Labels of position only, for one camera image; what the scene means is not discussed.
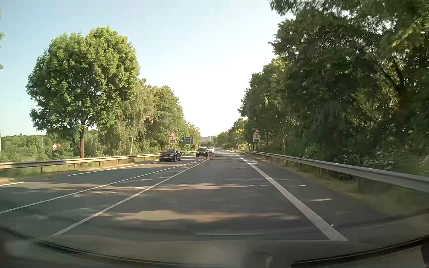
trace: black convertible car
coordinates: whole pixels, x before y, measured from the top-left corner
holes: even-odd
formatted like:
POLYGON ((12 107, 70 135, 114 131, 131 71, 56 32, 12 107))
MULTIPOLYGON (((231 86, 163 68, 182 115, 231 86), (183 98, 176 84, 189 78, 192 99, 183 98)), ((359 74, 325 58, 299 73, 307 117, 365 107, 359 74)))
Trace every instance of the black convertible car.
POLYGON ((182 160, 181 152, 176 149, 165 149, 160 153, 160 162, 182 160))

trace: asphalt road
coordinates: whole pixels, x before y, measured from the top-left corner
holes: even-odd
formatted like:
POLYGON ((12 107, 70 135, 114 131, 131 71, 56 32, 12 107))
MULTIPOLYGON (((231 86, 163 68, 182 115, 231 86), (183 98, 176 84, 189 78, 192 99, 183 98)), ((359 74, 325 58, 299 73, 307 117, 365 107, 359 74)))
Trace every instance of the asphalt road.
POLYGON ((352 198, 227 150, 0 186, 0 223, 37 238, 160 242, 273 239, 385 246, 417 235, 352 198))

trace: blue sky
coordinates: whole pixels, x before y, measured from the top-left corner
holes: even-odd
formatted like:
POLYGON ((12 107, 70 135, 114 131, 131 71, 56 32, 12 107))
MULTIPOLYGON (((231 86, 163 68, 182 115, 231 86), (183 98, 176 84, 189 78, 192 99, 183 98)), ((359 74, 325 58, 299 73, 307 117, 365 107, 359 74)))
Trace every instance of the blue sky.
POLYGON ((201 135, 216 135, 239 118, 251 74, 275 55, 283 17, 266 0, 1 0, 0 130, 39 134, 29 117, 35 103, 27 76, 51 40, 110 26, 128 36, 151 85, 168 85, 201 135), (196 103, 213 106, 198 110, 196 103))

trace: building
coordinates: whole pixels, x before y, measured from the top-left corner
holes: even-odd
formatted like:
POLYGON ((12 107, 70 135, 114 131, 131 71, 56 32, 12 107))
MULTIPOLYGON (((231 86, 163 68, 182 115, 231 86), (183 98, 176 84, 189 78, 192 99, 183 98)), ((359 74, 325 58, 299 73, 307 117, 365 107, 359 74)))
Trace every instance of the building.
POLYGON ((215 136, 200 137, 202 143, 211 142, 215 136))

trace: guardrail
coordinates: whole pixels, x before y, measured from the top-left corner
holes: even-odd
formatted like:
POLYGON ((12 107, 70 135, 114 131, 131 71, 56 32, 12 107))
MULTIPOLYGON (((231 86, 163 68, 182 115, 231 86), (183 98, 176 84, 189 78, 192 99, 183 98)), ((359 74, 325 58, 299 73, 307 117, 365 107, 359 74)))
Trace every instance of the guardrail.
POLYGON ((300 158, 289 155, 278 155, 264 152, 248 151, 242 149, 232 149, 226 148, 234 151, 239 151, 242 153, 249 153, 254 155, 262 155, 264 157, 282 159, 287 162, 295 162, 299 164, 299 169, 301 165, 313 166, 321 169, 331 170, 338 173, 348 174, 355 177, 366 178, 373 181, 380 181, 396 186, 401 186, 421 192, 429 193, 429 177, 405 174, 400 172, 393 172, 381 169, 367 168, 367 167, 357 167, 346 164, 339 164, 327 161, 313 160, 307 158, 300 158))
MULTIPOLYGON (((182 154, 194 153, 196 151, 181 152, 182 154)), ((145 155, 122 155, 122 156, 104 156, 104 157, 89 157, 89 158, 73 158, 73 159, 61 159, 61 160, 44 160, 44 161, 27 161, 27 162, 6 162, 0 163, 0 170, 10 168, 32 168, 32 167, 45 167, 55 165, 69 165, 89 162, 103 162, 103 161, 114 161, 114 160, 127 160, 134 158, 147 158, 157 157, 160 153, 145 154, 145 155)))

